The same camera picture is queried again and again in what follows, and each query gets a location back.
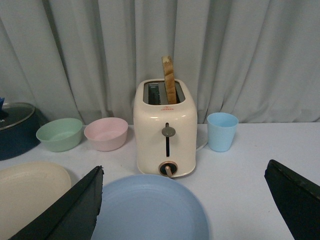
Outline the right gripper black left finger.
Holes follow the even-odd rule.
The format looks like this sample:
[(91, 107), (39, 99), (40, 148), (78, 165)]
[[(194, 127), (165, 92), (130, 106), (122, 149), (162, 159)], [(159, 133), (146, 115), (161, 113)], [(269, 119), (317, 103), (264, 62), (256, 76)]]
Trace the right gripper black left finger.
[(103, 167), (96, 166), (11, 240), (90, 240), (102, 205)]

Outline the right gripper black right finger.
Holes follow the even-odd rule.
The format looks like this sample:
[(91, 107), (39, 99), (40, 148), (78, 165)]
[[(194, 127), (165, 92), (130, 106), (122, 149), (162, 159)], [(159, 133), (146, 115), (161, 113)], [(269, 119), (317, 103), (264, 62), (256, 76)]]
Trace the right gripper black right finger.
[(264, 173), (273, 200), (295, 240), (320, 238), (320, 186), (271, 159)]

